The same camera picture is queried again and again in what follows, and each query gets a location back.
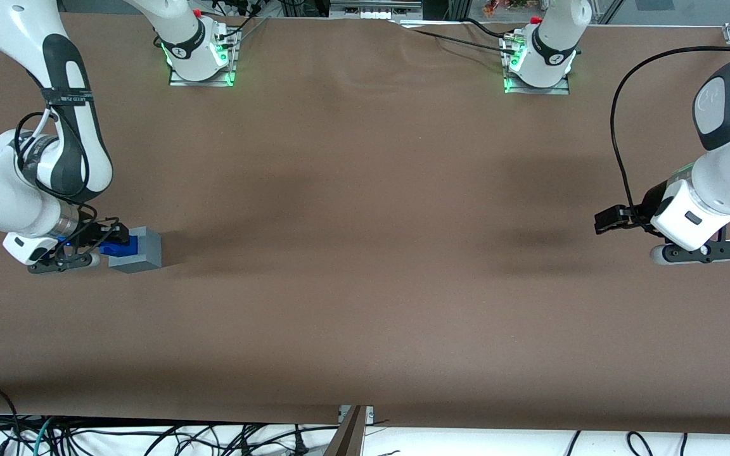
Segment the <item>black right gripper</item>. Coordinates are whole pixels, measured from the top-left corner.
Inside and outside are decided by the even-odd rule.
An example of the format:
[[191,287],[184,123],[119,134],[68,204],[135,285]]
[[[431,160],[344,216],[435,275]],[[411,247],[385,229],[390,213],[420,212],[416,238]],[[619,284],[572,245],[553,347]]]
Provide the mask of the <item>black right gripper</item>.
[[130,245],[129,230],[124,224],[98,224],[96,218],[84,220],[69,237],[61,240],[61,254],[92,254],[109,236],[111,244]]

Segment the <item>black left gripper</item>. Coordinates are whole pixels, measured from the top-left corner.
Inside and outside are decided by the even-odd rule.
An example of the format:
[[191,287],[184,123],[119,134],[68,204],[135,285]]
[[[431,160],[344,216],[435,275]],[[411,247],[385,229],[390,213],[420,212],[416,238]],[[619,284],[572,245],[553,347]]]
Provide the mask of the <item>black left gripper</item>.
[[667,180],[652,187],[641,204],[607,208],[596,214],[596,234],[618,230],[624,224],[640,224],[643,229],[674,229],[684,208],[684,180]]

